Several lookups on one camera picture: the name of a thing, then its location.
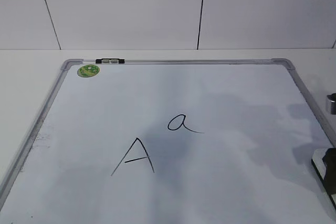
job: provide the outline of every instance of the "black object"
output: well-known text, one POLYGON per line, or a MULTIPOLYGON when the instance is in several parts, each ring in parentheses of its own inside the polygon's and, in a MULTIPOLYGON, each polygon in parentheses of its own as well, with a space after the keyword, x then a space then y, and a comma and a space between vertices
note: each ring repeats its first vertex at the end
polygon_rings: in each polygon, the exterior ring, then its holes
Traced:
POLYGON ((336 93, 327 95, 325 107, 330 114, 336 115, 336 93))
POLYGON ((328 149, 322 158, 326 168, 323 185, 329 195, 336 194, 336 148, 328 149))
POLYGON ((124 59, 118 59, 118 58, 103 58, 103 59, 96 59, 96 64, 102 64, 102 63, 117 63, 117 64, 124 64, 124 59))

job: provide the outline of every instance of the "whiteboard frame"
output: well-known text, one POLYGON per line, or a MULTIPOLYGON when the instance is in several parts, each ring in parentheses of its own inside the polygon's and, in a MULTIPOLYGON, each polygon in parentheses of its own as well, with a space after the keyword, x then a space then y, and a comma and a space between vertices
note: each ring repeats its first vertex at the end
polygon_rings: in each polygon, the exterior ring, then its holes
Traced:
MULTIPOLYGON (((45 101, 38 116, 33 122, 32 127, 28 131, 27 135, 24 138, 19 150, 17 151, 13 162, 11 163, 8 171, 5 174, 3 181, 0 184, 0 211, 6 201, 6 198, 12 188, 12 185, 15 182, 17 175, 19 174, 30 150, 33 146, 33 143, 36 139, 36 136, 43 125, 43 122, 49 112, 50 107, 52 106, 54 99, 68 73, 68 70, 74 65, 80 65, 83 63, 95 64, 95 60, 83 60, 83 59, 68 59, 66 60, 60 68, 60 73, 45 101)), ((309 90, 299 77, 296 72, 295 66, 288 59, 284 58, 274 58, 274 59, 265 59, 265 60, 125 60, 124 64, 131 65, 209 65, 209 64, 224 64, 224 65, 282 65, 284 66, 289 74, 291 75, 294 83, 300 90, 304 99, 306 100, 311 111, 314 113, 317 121, 320 123, 322 129, 327 135, 331 144, 336 147, 336 133, 331 127, 330 123, 323 115, 323 112, 317 105, 316 101, 310 94, 309 90)))

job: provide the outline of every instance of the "white tile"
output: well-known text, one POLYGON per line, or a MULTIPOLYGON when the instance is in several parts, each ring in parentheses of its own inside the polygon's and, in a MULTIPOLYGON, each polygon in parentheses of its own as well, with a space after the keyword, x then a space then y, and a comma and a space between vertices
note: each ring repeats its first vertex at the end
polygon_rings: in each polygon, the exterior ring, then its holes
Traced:
POLYGON ((204 0, 200 48, 331 48, 336 0, 204 0))
POLYGON ((0 0, 0 49, 58 49, 44 0, 0 0))
POLYGON ((195 49, 201 0, 47 0, 62 49, 195 49))

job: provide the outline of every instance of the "green sticker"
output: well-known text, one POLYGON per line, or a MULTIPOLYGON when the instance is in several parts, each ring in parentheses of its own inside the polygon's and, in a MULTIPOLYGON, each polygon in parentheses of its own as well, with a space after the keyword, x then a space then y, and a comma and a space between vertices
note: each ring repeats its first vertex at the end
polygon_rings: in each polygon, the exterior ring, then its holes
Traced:
POLYGON ((85 65, 78 69, 77 74, 81 77, 92 77, 99 73, 99 67, 96 65, 85 65))

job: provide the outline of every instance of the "metal object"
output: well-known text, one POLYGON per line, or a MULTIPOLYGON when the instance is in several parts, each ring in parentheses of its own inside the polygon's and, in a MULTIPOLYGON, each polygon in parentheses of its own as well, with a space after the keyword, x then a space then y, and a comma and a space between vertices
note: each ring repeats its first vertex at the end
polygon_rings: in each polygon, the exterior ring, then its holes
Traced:
POLYGON ((330 114, 336 115, 336 93, 327 95, 325 107, 330 114))

